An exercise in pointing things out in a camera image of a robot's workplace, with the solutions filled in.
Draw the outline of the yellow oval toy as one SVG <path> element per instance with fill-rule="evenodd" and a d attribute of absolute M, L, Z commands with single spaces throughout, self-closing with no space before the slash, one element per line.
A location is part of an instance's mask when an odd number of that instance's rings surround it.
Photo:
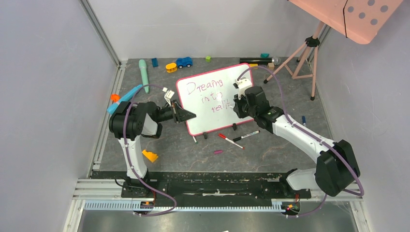
<path fill-rule="evenodd" d="M 165 66 L 165 68 L 166 68 L 166 71 L 167 71 L 168 73 L 173 73 L 173 72 L 177 71 L 177 69 L 178 69 L 177 64 L 176 64 L 175 62 L 168 63 L 168 64 Z"/>

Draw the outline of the blue toy crayon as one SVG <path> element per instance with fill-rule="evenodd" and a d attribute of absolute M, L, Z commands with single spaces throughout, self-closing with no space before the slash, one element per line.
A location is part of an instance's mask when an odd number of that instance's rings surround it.
<path fill-rule="evenodd" d="M 114 111 L 117 109 L 117 107 L 119 106 L 119 104 L 121 102 L 128 102 L 133 96 L 134 94 L 140 89 L 142 88 L 143 85 L 137 85 L 135 86 L 133 89 L 131 89 L 129 92 L 127 92 L 126 94 L 124 94 L 123 96 L 121 96 L 120 100 L 118 102 L 113 102 L 108 108 L 107 108 L 107 113 L 112 115 L 114 113 Z"/>

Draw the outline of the dark blue block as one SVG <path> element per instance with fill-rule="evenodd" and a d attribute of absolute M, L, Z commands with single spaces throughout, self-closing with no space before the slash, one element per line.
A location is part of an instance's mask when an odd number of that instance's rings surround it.
<path fill-rule="evenodd" d="M 151 63 L 152 63 L 152 66 L 153 66 L 154 68 L 156 68 L 156 67 L 159 66 L 159 63 L 158 63 L 157 58 L 152 58 L 152 59 L 151 59 Z"/>

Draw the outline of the blue toy car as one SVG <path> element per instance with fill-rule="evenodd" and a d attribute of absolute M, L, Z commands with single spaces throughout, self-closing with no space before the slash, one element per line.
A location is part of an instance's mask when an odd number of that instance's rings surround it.
<path fill-rule="evenodd" d="M 182 69 L 184 67 L 191 67 L 193 65 L 193 61 L 191 57 L 178 58 L 176 60 L 176 65 L 179 69 Z"/>

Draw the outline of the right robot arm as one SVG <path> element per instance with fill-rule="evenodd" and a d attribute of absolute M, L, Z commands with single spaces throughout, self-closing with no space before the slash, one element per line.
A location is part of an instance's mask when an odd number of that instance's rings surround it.
<path fill-rule="evenodd" d="M 234 112 L 239 118 L 253 118 L 261 129 L 287 140 L 315 162 L 315 168 L 292 169 L 281 178 L 279 191 L 283 196 L 292 197 L 299 190 L 314 188 L 332 197 L 342 191 L 356 196 L 364 195 L 361 184 L 358 184 L 358 192 L 347 189 L 352 182 L 359 183 L 360 177 L 349 142 L 335 142 L 309 130 L 292 119 L 285 110 L 271 106 L 259 86 L 240 88 L 234 102 Z"/>

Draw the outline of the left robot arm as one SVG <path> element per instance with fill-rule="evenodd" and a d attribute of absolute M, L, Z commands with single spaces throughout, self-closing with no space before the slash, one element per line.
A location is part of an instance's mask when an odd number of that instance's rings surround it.
<path fill-rule="evenodd" d="M 147 180 L 148 169 L 144 162 L 141 138 L 158 139 L 162 133 L 162 122 L 173 120 L 175 123 L 196 118 L 173 100 L 159 107 L 152 101 L 132 103 L 123 101 L 109 119 L 109 131 L 120 143 L 127 165 L 127 177 L 123 184 L 125 190 L 134 190 L 140 197 L 148 196 L 152 184 Z"/>

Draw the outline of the pink framed whiteboard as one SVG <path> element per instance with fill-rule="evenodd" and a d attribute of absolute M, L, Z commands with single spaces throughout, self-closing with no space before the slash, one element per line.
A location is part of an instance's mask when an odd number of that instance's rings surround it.
<path fill-rule="evenodd" d="M 176 88 L 182 108 L 196 114 L 186 121 L 192 136 L 231 127 L 233 123 L 250 122 L 251 117 L 239 118 L 230 108 L 238 89 L 235 80 L 249 68 L 246 63 L 197 74 L 177 80 Z"/>

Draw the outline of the pink tripod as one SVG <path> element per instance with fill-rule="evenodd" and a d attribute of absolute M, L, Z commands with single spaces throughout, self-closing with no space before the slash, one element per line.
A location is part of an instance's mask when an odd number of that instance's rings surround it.
<path fill-rule="evenodd" d="M 282 62 L 274 71 L 273 74 L 277 74 L 281 69 L 285 68 L 287 72 L 291 75 L 292 79 L 304 79 L 304 78 L 312 78 L 312 87 L 311 87 L 311 95 L 310 100 L 315 100 L 315 91 L 316 91 L 316 77 L 317 77 L 317 58 L 318 58 L 318 51 L 319 51 L 319 34 L 324 27 L 324 22 L 320 21 L 315 32 L 312 36 L 307 37 L 304 43 L 284 62 Z M 307 61 L 308 55 L 310 52 L 313 51 L 313 68 L 311 74 L 306 75 L 299 75 L 299 72 L 302 68 L 302 65 Z M 289 67 L 288 63 L 300 53 L 300 56 L 296 59 L 297 66 L 292 71 Z"/>

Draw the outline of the wooden cube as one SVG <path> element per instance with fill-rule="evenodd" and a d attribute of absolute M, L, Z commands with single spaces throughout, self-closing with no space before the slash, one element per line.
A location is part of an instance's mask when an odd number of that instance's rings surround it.
<path fill-rule="evenodd" d="M 267 68 L 273 71 L 275 69 L 275 64 L 274 63 L 268 63 Z"/>

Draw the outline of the orange wedge block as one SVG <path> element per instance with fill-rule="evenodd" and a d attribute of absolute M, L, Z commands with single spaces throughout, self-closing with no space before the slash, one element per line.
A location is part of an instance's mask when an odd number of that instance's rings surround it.
<path fill-rule="evenodd" d="M 146 157 L 151 163 L 154 163 L 158 159 L 158 155 L 156 153 L 143 150 L 142 154 Z"/>

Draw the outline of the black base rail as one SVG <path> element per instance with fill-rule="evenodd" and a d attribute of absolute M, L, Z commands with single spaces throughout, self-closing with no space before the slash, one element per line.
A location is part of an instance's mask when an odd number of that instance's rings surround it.
<path fill-rule="evenodd" d="M 270 206 L 272 199 L 291 202 L 310 199 L 310 190 L 292 190 L 285 173 L 154 172 L 144 177 L 145 187 L 125 171 L 93 171 L 92 179 L 123 180 L 122 198 L 140 198 L 149 206 L 240 207 Z"/>

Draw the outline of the pink perforated panel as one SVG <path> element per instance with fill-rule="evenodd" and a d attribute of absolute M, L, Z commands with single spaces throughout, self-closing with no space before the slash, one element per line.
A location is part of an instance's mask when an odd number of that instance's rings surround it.
<path fill-rule="evenodd" d="M 358 44 L 369 44 L 403 0 L 290 0 Z"/>

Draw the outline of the black rainbow marker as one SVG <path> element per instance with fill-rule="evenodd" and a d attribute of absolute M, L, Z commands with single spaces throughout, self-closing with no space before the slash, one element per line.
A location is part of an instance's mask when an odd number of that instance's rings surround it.
<path fill-rule="evenodd" d="M 246 134 L 246 135 L 242 135 L 242 136 L 236 137 L 236 138 L 233 139 L 233 141 L 234 141 L 234 142 L 237 142 L 237 141 L 240 141 L 240 140 L 245 139 L 245 138 L 247 138 L 247 137 L 256 135 L 256 134 L 258 134 L 258 133 L 260 133 L 259 130 L 254 131 L 254 132 L 251 132 L 251 133 L 248 133 L 248 134 Z"/>

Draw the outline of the orange small toy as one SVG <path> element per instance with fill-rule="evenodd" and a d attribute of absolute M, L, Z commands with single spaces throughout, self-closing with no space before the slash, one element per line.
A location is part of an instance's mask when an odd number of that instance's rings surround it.
<path fill-rule="evenodd" d="M 118 95 L 118 94 L 112 94 L 111 96 L 110 96 L 110 100 L 112 101 L 112 102 L 118 102 L 119 100 L 120 100 L 120 96 Z"/>

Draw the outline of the mint green toy stick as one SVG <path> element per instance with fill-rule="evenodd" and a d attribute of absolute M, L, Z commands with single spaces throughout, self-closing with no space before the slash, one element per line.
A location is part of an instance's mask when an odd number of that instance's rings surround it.
<path fill-rule="evenodd" d="M 147 74 L 147 64 L 144 59 L 140 59 L 138 61 L 138 67 L 141 73 L 142 85 L 144 87 L 145 93 L 149 93 L 149 82 L 148 82 L 148 74 Z"/>

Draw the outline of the red whiteboard marker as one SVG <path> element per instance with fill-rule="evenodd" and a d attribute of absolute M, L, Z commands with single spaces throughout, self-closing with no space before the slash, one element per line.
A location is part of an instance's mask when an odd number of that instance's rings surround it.
<path fill-rule="evenodd" d="M 220 138 L 222 138 L 222 139 L 224 139 L 224 140 L 226 140 L 226 141 L 228 141 L 228 142 L 234 144 L 235 146 L 237 146 L 237 147 L 243 149 L 243 150 L 245 149 L 243 146 L 237 144 L 236 142 L 234 142 L 233 140 L 227 138 L 225 135 L 223 135 L 223 134 L 221 134 L 221 133 L 219 133 L 218 136 L 219 136 Z"/>

